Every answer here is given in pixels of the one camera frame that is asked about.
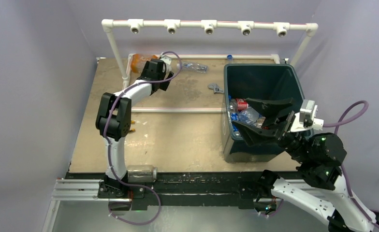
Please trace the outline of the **white PVC pipe frame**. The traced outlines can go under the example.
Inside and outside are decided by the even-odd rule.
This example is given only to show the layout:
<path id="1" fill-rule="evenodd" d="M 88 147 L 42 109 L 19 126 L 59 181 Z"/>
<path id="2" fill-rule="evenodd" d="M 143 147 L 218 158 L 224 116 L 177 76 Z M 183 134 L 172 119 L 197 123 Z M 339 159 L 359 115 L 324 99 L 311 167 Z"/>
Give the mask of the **white PVC pipe frame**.
<path id="1" fill-rule="evenodd" d="M 113 20 L 103 19 L 101 22 L 103 31 L 107 35 L 107 39 L 115 55 L 119 70 L 123 80 L 123 88 L 126 88 L 130 83 L 131 68 L 125 67 L 113 33 L 114 28 L 127 27 L 133 34 L 138 34 L 141 29 L 148 27 L 163 27 L 168 33 L 175 34 L 179 28 L 202 28 L 207 35 L 211 35 L 216 28 L 238 29 L 243 35 L 250 35 L 254 29 L 267 29 L 276 32 L 278 37 L 285 37 L 289 31 L 300 30 L 306 32 L 306 37 L 299 45 L 295 55 L 290 60 L 290 65 L 295 65 L 300 59 L 302 53 L 307 47 L 311 38 L 316 34 L 319 25 L 317 23 L 306 24 L 290 24 L 287 22 L 263 23 L 254 21 L 217 21 L 217 20 L 144 20 L 144 19 L 128 19 L 128 20 Z M 180 58 L 201 58 L 201 59 L 225 59 L 227 55 L 178 55 Z M 236 59 L 271 59 L 276 64 L 280 64 L 280 58 L 277 54 L 271 55 L 232 55 Z M 221 108 L 133 108 L 133 113 L 221 113 Z"/>

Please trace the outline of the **orange label bottle far corner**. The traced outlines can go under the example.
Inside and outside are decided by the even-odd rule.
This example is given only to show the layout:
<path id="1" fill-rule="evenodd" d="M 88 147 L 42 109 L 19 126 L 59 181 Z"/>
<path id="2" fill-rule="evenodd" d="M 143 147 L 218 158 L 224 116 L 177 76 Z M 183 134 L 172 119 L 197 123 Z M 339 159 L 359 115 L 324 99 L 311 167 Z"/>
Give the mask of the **orange label bottle far corner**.
<path id="1" fill-rule="evenodd" d="M 152 54 L 134 54 L 131 57 L 131 71 L 133 73 L 141 73 L 146 62 L 151 61 L 151 59 L 159 59 L 159 56 Z"/>

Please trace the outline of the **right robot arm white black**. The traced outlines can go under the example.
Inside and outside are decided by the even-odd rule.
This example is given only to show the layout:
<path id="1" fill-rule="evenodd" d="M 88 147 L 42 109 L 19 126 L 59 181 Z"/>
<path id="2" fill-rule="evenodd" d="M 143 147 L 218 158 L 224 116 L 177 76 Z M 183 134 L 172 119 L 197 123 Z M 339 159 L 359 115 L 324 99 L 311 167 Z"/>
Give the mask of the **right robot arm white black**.
<path id="1" fill-rule="evenodd" d="M 343 142 L 334 133 L 324 133 L 324 121 L 316 117 L 314 101 L 304 100 L 298 112 L 284 110 L 293 98 L 283 100 L 247 99 L 250 107 L 265 120 L 258 128 L 240 121 L 233 125 L 249 146 L 276 144 L 298 162 L 297 172 L 311 187 L 323 194 L 320 199 L 270 170 L 256 182 L 258 198 L 280 198 L 310 213 L 331 232 L 371 232 L 379 229 L 379 212 L 367 208 L 352 191 L 342 169 L 347 155 Z M 318 130 L 309 138 L 305 131 Z"/>

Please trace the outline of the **clear bottle red cap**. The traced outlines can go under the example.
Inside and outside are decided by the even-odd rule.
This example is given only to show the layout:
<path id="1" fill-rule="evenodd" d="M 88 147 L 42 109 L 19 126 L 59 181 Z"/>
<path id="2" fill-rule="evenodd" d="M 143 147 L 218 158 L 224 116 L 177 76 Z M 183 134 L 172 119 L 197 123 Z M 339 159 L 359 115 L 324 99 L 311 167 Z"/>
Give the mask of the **clear bottle red cap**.
<path id="1" fill-rule="evenodd" d="M 249 104 L 246 102 L 245 99 L 230 99 L 229 100 L 229 110 L 231 112 L 241 112 L 249 107 Z"/>

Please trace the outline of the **dark green plastic bin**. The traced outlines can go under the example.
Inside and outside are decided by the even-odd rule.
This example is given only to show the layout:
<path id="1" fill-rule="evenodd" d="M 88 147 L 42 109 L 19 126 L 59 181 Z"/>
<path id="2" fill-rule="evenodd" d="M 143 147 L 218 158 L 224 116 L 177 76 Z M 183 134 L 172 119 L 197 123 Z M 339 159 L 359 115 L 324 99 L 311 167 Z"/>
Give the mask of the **dark green plastic bin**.
<path id="1" fill-rule="evenodd" d="M 268 162 L 284 150 L 276 144 L 248 146 L 231 125 L 229 99 L 282 100 L 293 98 L 293 105 L 282 115 L 298 112 L 304 94 L 296 72 L 288 64 L 227 64 L 224 66 L 224 96 L 221 113 L 221 144 L 224 160 Z"/>

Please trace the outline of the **clear crushed bottle front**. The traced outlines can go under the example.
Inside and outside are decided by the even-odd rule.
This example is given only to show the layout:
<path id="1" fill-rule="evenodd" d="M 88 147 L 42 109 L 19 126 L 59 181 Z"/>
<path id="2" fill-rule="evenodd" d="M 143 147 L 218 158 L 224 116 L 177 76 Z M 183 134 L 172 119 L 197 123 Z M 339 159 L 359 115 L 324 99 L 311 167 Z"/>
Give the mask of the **clear crushed bottle front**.
<path id="1" fill-rule="evenodd" d="M 130 183 L 152 183 L 157 179 L 157 167 L 153 165 L 130 165 L 127 167 Z"/>

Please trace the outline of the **clear bottle blue label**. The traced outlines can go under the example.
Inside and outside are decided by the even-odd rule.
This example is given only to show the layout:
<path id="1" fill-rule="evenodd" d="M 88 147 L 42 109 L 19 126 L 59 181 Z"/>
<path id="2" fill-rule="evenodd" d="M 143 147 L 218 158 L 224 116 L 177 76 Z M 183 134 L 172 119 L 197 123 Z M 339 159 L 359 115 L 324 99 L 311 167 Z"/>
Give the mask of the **clear bottle blue label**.
<path id="1" fill-rule="evenodd" d="M 260 117 L 261 115 L 252 107 L 248 107 L 247 109 L 244 109 L 239 113 L 231 113 L 232 120 L 240 121 L 248 125 L 256 124 Z"/>

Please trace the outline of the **yellow black pliers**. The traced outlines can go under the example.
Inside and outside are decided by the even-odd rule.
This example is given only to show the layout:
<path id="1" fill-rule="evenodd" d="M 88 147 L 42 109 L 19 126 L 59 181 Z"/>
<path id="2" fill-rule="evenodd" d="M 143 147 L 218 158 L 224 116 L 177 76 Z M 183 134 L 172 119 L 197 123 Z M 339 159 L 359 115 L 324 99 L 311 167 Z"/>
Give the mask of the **yellow black pliers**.
<path id="1" fill-rule="evenodd" d="M 129 133 L 132 133 L 132 132 L 135 132 L 135 131 L 136 131 L 136 130 L 133 128 L 134 125 L 135 125 L 135 121 L 134 121 L 134 120 L 131 120 L 131 125 L 130 125 Z"/>

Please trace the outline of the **clear crushed bottle back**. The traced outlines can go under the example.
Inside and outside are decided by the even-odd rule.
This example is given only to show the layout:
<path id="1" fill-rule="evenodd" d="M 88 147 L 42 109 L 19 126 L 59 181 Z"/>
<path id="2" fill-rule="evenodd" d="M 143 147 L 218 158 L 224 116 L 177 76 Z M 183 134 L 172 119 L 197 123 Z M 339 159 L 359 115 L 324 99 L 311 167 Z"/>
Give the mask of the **clear crushed bottle back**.
<path id="1" fill-rule="evenodd" d="M 207 73 L 208 71 L 207 65 L 203 65 L 196 62 L 182 62 L 181 64 L 178 62 L 176 64 L 176 67 L 178 69 L 181 68 L 181 71 L 188 71 L 188 72 Z"/>

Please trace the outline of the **clear crushed bottle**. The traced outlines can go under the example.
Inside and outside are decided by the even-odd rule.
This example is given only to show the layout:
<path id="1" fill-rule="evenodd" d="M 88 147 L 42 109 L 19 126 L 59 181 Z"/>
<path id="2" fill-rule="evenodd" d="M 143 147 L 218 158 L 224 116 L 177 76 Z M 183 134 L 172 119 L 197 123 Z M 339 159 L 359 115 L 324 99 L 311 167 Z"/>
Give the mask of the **clear crushed bottle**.
<path id="1" fill-rule="evenodd" d="M 196 62 L 182 62 L 181 64 L 178 62 L 176 64 L 176 67 L 178 69 L 181 68 L 181 71 L 188 71 L 188 72 L 207 73 L 208 71 L 207 65 L 203 65 Z"/>
<path id="2" fill-rule="evenodd" d="M 157 167 L 153 165 L 130 165 L 127 167 L 130 183 L 152 183 L 157 179 Z"/>

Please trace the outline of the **black table front rail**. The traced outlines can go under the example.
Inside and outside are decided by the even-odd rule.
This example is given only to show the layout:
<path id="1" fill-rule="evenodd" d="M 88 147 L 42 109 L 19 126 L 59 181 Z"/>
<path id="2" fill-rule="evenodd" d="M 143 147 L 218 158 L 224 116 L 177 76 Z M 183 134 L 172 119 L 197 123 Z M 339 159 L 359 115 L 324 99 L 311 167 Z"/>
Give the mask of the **black table front rail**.
<path id="1" fill-rule="evenodd" d="M 130 203 L 132 210 L 149 206 L 233 206 L 253 209 L 260 199 L 271 199 L 263 185 L 262 172 L 158 173 L 152 183 L 124 186 L 104 177 L 99 181 L 98 198 Z"/>

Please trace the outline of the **large orange label crushed bottle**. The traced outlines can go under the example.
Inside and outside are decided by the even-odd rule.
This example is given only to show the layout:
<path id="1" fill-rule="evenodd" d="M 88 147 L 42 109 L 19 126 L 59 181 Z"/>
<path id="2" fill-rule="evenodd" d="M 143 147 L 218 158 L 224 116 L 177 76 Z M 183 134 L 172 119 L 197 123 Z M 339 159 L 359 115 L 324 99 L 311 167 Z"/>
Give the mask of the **large orange label crushed bottle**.
<path id="1" fill-rule="evenodd" d="M 257 128 L 262 128 L 264 121 L 265 121 L 265 117 L 260 116 L 252 125 Z"/>

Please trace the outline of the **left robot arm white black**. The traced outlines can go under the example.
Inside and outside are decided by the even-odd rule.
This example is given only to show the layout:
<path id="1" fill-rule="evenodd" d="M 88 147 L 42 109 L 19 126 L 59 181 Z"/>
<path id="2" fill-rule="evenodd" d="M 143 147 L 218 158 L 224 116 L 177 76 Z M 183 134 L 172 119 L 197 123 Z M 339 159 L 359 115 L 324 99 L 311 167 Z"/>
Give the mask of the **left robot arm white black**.
<path id="1" fill-rule="evenodd" d="M 133 84 L 117 93 L 102 95 L 96 129 L 103 137 L 107 153 L 107 170 L 99 189 L 99 196 L 126 197 L 131 184 L 125 164 L 125 139 L 131 131 L 132 107 L 158 90 L 166 91 L 174 73 L 171 58 L 164 57 L 147 61 L 141 75 Z"/>

